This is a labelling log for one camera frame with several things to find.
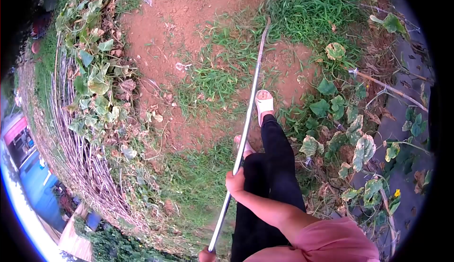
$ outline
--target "pink shirt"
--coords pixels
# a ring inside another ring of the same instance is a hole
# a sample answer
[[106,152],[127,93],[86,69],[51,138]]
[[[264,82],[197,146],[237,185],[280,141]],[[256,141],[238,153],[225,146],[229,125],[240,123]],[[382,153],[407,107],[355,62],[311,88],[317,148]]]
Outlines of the pink shirt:
[[304,227],[293,248],[265,248],[244,262],[379,262],[377,247],[349,218],[324,220]]

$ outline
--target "litter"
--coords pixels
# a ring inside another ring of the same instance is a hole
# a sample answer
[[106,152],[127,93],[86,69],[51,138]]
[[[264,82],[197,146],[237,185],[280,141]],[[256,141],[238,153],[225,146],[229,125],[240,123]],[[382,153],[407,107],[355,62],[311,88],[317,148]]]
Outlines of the litter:
[[189,66],[192,66],[192,64],[189,64],[189,65],[183,65],[181,63],[175,64],[175,68],[177,68],[178,71],[181,71],[183,69],[185,69],[187,71]]
[[153,7],[153,0],[144,0],[144,2]]

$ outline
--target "hand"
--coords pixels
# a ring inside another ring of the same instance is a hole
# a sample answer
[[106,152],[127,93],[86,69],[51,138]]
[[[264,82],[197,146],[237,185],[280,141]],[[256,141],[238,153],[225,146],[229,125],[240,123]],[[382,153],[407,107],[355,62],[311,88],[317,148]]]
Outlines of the hand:
[[216,250],[213,252],[208,251],[208,246],[206,246],[200,253],[199,253],[199,261],[200,262],[214,262],[216,260]]
[[226,187],[232,196],[239,191],[244,191],[244,169],[238,169],[238,172],[233,175],[233,172],[229,171],[226,175]]

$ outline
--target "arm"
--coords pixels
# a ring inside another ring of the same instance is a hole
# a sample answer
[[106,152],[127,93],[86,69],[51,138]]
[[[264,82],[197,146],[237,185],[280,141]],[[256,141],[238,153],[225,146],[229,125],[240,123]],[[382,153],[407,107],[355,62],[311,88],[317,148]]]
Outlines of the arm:
[[277,227],[292,244],[302,228],[320,220],[290,204],[244,191],[243,168],[240,168],[236,175],[231,171],[227,173],[226,187],[236,201],[250,209],[264,222]]

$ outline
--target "white slide sandal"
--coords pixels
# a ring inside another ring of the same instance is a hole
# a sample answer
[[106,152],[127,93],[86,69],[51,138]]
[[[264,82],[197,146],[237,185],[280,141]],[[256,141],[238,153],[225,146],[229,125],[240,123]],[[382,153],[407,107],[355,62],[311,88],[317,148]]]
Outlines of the white slide sandal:
[[[269,97],[270,98],[267,98],[267,99],[258,99],[257,96],[260,92],[267,92],[269,94]],[[274,111],[274,108],[273,108],[273,96],[271,95],[271,93],[268,91],[268,90],[264,90],[264,89],[261,89],[259,90],[257,93],[256,93],[256,96],[255,96],[255,104],[257,106],[257,113],[258,113],[258,124],[260,125],[260,127],[262,126],[262,118],[260,117],[260,115],[262,114],[262,112],[265,112],[265,111]]]

